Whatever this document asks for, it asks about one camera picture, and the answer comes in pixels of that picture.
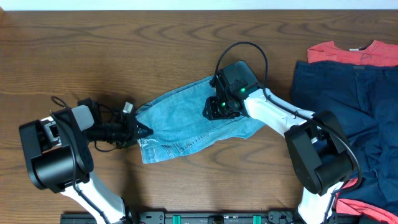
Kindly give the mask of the light blue jeans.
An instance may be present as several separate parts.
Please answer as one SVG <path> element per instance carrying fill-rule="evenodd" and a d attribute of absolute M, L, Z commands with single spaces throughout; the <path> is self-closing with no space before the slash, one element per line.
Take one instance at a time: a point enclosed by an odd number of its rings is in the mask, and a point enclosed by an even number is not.
<path fill-rule="evenodd" d="M 138 122 L 154 132 L 138 140 L 143 163 L 189 156 L 219 140 L 248 139 L 265 126 L 245 116 L 213 121 L 203 117 L 206 99 L 216 95 L 211 79 L 208 76 L 181 86 L 137 109 Z"/>

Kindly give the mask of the dark navy shorts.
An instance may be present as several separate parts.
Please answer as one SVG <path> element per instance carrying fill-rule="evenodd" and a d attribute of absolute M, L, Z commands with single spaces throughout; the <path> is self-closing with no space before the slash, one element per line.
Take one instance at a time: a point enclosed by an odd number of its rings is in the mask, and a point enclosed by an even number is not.
<path fill-rule="evenodd" d="M 397 214 L 397 67 L 298 62 L 292 103 L 334 113 L 363 171 L 342 198 Z"/>

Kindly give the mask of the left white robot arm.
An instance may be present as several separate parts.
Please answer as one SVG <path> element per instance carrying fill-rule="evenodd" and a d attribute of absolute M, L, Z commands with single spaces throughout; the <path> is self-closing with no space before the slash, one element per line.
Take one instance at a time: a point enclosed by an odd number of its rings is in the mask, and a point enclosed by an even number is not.
<path fill-rule="evenodd" d="M 95 174 L 89 145 L 106 142 L 114 149 L 129 148 L 153 130 L 138 122 L 129 102 L 116 110 L 90 98 L 74 108 L 57 96 L 51 99 L 61 110 L 19 126 L 30 181 L 86 209 L 86 214 L 63 214 L 61 223 L 140 223 L 139 215 Z"/>

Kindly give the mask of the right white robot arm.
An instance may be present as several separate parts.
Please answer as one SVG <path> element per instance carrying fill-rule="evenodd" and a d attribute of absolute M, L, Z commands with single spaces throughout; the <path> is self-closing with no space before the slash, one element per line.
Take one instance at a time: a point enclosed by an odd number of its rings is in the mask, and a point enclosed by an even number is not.
<path fill-rule="evenodd" d="M 246 62 L 216 68 L 206 100 L 209 120 L 245 116 L 259 120 L 284 137 L 295 175 L 304 186 L 298 214 L 304 223 L 332 221 L 332 206 L 353 172 L 362 174 L 338 118 L 328 110 L 315 113 L 275 96 Z"/>

